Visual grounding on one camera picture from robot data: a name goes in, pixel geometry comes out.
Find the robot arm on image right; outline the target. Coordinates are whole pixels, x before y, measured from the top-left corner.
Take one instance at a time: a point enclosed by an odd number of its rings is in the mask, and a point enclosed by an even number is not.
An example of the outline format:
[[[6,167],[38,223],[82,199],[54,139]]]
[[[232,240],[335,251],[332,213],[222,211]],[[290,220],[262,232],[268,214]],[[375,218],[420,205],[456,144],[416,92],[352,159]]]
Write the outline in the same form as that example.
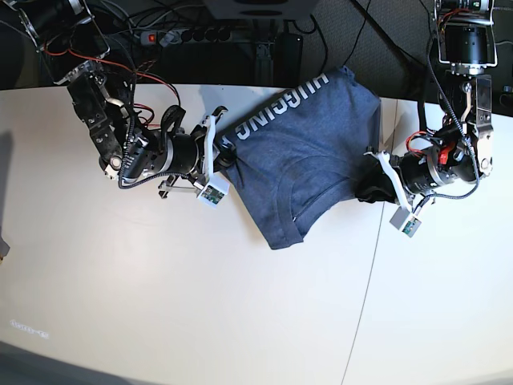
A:
[[[494,5],[434,2],[434,31],[427,50],[436,47],[438,61],[447,69],[438,77],[431,62],[426,66],[444,112],[442,127],[427,127],[425,104],[419,100],[419,129],[406,139],[406,154],[379,153],[377,165],[357,187],[358,200],[408,207],[420,195],[425,204],[438,196],[437,188],[455,180],[477,186],[490,175],[493,102],[491,76],[485,71],[498,63]]]

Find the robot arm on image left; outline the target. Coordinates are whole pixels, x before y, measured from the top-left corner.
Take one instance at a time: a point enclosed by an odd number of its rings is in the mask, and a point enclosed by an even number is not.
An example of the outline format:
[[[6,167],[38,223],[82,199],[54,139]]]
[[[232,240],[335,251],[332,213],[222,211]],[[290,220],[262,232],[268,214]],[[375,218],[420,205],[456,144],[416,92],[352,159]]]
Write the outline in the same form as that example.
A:
[[[84,1],[7,1],[23,34],[34,44],[50,77],[65,85],[75,114],[87,126],[99,164],[119,188],[130,189],[162,178],[161,196],[178,179],[198,196],[226,193],[218,175],[227,157],[215,143],[216,125],[227,108],[219,106],[189,133],[182,128],[185,110],[170,106],[156,128],[143,120],[135,102],[142,73],[134,63],[108,59],[110,47]]]

